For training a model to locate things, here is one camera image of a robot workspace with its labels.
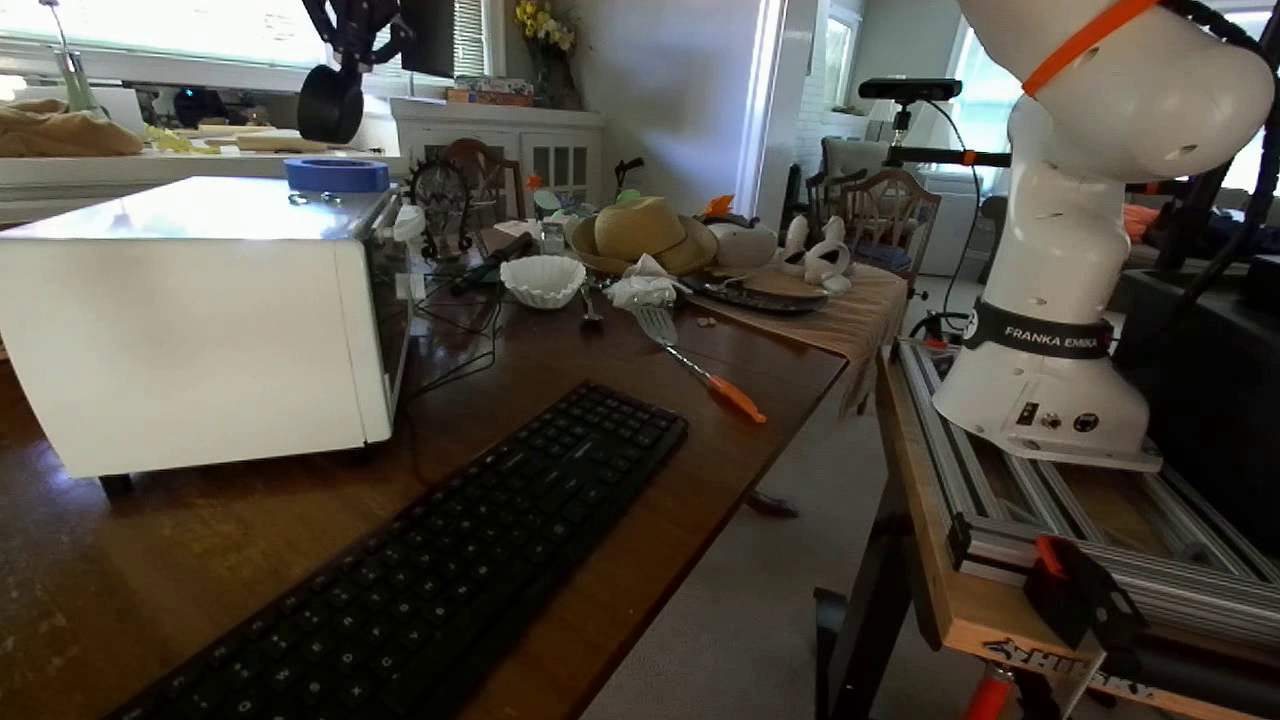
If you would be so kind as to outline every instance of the wooden desk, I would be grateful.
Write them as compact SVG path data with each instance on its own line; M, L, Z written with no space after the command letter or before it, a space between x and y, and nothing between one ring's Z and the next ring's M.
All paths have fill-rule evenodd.
M115 506L65 475L0 365L0 707L105 715L545 403L597 382L686 416L686 441L475 692L468 715L577 715L844 371L833 352L680 322L766 430L720 408L622 316L514 307L490 369L413 398L391 445L144 475Z
M1045 676L1084 670L1087 659L1054 642L1054 632L1024 602L1019 583L957 574L949 549L953 515L935 488L935 466L900 359L882 359L881 369L877 411L886 486L860 575L853 583L840 642L822 670L819 715L870 712L882 666L913 603L933 647ZM1129 682L1109 686L1109 692L1174 715L1244 715L1195 695Z

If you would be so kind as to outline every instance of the clutter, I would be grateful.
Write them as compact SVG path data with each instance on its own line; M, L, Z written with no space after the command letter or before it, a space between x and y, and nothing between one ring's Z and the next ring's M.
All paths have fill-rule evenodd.
M805 249L808 249L808 218L792 218L784 249L777 253L777 266L784 274L800 274Z
M351 156L289 156L289 191L389 191L391 173L381 161Z
M471 289L490 289L504 283L499 268L514 258L535 258L541 243L523 234L514 242L507 242L504 249L488 249L478 266L471 266L462 276L450 281L450 293L471 293Z
M730 218L730 195L712 195L702 210L702 221L724 221L724 218Z
M682 365L692 376L699 376L715 399L724 399L726 408L736 408L736 411L746 416L752 423L766 423L766 416L760 411L760 403L754 403L742 387L736 387L730 382L707 371L702 365L695 365L692 357L682 357L682 352L675 350L675 335L680 335L680 332L675 332L675 322L670 322L667 307L659 307L659 303L637 303L633 316L637 316L640 332L642 332L655 350L663 350L675 365Z
M527 108L535 90L523 77L456 77L442 90L449 103L521 103Z
M652 261L640 258L615 283L606 283L606 303L613 307L640 307L640 303L675 303L675 281Z
M762 227L742 227L742 226L707 226L707 234L715 235L715 266L720 268L762 268L771 266L771 234Z
M571 227L571 249L591 274L621 276L640 258L663 274L695 274L715 261L715 235L692 218L675 218L663 195L633 195Z
M582 316L577 322L577 330L581 330L582 335L604 332L604 316L597 311L591 283L577 289L577 296L582 302Z
M535 218L535 221L562 218L562 206L558 206L558 195L547 188L547 180L527 176L527 180L523 180L523 191L527 191L527 206L532 206L532 218Z
M815 307L826 303L822 293L795 293L795 289L762 289L762 283L746 283L746 281L726 281L726 276L682 276L680 289L686 289L692 296L726 303L726 307L742 307L742 311L762 311L762 316L808 316Z
M523 307L562 307L582 281L587 268L571 258L521 258L499 266L499 283Z
M60 103L0 103L0 156L139 156L125 128Z
M844 226L844 218L826 218L822 242L800 258L800 274L808 283L819 283L822 293L844 293L849 266L853 266L849 226Z

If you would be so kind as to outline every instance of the microwave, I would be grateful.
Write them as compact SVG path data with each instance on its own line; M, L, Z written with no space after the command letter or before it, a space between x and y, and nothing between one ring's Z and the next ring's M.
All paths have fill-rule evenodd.
M389 441L413 326L389 206L186 176L0 234L0 335L65 474Z

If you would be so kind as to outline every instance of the orange handle tool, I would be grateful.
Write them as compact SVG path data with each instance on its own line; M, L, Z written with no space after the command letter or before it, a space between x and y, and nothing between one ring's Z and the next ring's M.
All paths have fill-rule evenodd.
M1011 701L1011 672L990 670L968 695L965 720L1001 720Z
M720 398L720 399L726 399L730 408L741 408L752 423L766 423L766 416L760 411L760 403L754 403L742 387L736 387L736 386L726 386L724 376L699 369L695 359L686 359L686 357L675 352L670 344L663 344L663 352L675 357L692 376L699 376L699 382L712 387L712 398Z
M760 403L742 387L736 387L736 386L726 386L724 376L712 376L712 371L702 371L702 382L707 382L707 387L715 398L724 398L730 408L741 408L752 423L766 423L766 416L760 411Z

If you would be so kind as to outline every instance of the chair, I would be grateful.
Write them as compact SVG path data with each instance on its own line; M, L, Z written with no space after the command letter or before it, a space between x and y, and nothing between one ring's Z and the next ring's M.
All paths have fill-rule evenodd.
M844 183L870 176L886 161L886 143L855 140L855 138L822 138L819 140L819 173L808 180L812 226L822 226L840 213Z
M800 164L788 167L788 188L784 188L784 213L781 213L781 227L777 227L777 243L788 243L788 226L795 218L808 218L808 195L800 195Z
M840 183L853 258L917 283L940 195L902 167Z
M499 221L523 221L523 180L521 164L504 156L504 148L482 140L450 140L450 143L428 143L425 164L442 164L462 183L462 218L459 235L478 242L482 227Z

